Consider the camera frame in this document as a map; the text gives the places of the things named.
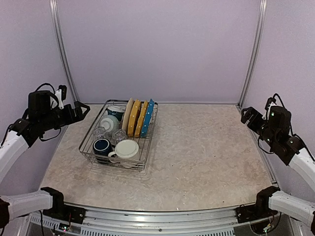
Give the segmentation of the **cream bird-pattern plate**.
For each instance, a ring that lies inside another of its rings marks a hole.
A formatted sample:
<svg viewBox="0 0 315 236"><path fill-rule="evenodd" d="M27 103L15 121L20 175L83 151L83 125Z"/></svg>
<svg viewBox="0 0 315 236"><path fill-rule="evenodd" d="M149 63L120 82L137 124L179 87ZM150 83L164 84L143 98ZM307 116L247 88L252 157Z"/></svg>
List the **cream bird-pattern plate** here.
<svg viewBox="0 0 315 236"><path fill-rule="evenodd" d="M129 117L130 117L133 104L134 104L134 99L131 97L126 105L124 117L122 120L122 130L124 130L125 132L127 132L127 129L128 129Z"/></svg>

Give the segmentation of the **yellow polka-dot plate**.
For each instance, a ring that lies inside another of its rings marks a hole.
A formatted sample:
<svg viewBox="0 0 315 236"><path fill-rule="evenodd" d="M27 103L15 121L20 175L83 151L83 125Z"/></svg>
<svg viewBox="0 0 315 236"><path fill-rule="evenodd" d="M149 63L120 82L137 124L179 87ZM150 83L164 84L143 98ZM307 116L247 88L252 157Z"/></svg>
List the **yellow polka-dot plate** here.
<svg viewBox="0 0 315 236"><path fill-rule="evenodd" d="M127 129L127 135L129 137L132 137L134 135L134 132L136 130L137 121L140 115L141 110L141 101L136 99L129 116L129 122L128 122L128 129Z"/></svg>
<svg viewBox="0 0 315 236"><path fill-rule="evenodd" d="M142 130L142 126L144 123L144 119L145 119L145 115L146 115L146 111L147 111L147 107L148 107L149 102L147 100L145 100L143 102L142 108L141 108L141 112L138 118L138 122L137 122L137 126L136 126L136 130L134 133L134 137L135 138L139 138L140 137L140 133Z"/></svg>

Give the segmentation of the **blue polka-dot plate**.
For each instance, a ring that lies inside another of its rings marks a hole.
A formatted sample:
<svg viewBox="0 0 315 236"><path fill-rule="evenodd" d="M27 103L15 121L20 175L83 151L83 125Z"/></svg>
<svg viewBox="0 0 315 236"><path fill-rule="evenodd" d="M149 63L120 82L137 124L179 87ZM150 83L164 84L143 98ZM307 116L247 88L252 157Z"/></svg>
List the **blue polka-dot plate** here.
<svg viewBox="0 0 315 236"><path fill-rule="evenodd" d="M141 133L140 133L140 137L144 138L147 135L148 129L149 129L149 124L151 121L151 116L154 110L154 104L155 102L153 101L153 99L150 99L147 110L146 110L146 114L144 117L144 122L143 122L143 126L141 129Z"/></svg>

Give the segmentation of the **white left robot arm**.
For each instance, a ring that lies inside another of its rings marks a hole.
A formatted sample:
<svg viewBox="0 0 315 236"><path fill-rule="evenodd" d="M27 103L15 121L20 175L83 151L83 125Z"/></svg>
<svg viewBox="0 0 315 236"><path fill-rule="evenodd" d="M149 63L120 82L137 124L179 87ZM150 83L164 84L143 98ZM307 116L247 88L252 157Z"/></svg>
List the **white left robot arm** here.
<svg viewBox="0 0 315 236"><path fill-rule="evenodd" d="M4 179L17 159L44 134L85 119L90 107L79 101L73 106L64 105L66 88L55 93L36 90L28 96L28 108L22 118L9 125L0 145L0 178ZM13 219L44 210L59 219L69 214L63 194L50 187L38 191L0 198L0 227L3 229Z"/></svg>

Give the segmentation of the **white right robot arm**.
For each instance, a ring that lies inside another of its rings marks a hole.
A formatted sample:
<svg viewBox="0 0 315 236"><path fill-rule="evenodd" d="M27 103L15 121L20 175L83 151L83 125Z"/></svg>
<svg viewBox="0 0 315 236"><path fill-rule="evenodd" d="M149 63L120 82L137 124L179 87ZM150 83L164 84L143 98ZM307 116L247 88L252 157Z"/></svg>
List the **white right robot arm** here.
<svg viewBox="0 0 315 236"><path fill-rule="evenodd" d="M272 103L262 115L253 107L241 111L241 122L265 141L285 165L298 173L312 188L315 187L315 162L304 141L298 136L291 136L291 112ZM315 204L291 196L278 187L268 187L256 195L255 204L248 206L250 214L263 218L277 212L284 213L315 231Z"/></svg>

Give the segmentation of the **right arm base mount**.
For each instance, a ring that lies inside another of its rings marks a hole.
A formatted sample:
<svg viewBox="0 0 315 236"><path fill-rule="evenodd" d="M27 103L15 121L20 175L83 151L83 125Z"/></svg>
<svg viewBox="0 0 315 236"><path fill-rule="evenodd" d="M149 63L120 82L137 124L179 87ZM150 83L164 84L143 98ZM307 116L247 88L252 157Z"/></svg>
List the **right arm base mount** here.
<svg viewBox="0 0 315 236"><path fill-rule="evenodd" d="M263 219L278 214L276 210L269 208L269 198L280 191L280 188L275 186L267 187L256 195L256 201L252 205L240 205L235 209L238 223L250 222L258 219Z"/></svg>

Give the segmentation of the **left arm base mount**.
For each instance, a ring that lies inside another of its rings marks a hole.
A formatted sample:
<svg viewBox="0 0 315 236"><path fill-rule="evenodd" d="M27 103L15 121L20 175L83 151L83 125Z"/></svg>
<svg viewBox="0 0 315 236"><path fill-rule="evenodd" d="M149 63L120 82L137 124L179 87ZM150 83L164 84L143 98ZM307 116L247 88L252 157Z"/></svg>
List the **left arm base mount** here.
<svg viewBox="0 0 315 236"><path fill-rule="evenodd" d="M83 224L86 210L81 207L70 206L64 203L63 193L51 187L42 187L40 190L52 196L52 207L44 209L43 214L68 223Z"/></svg>

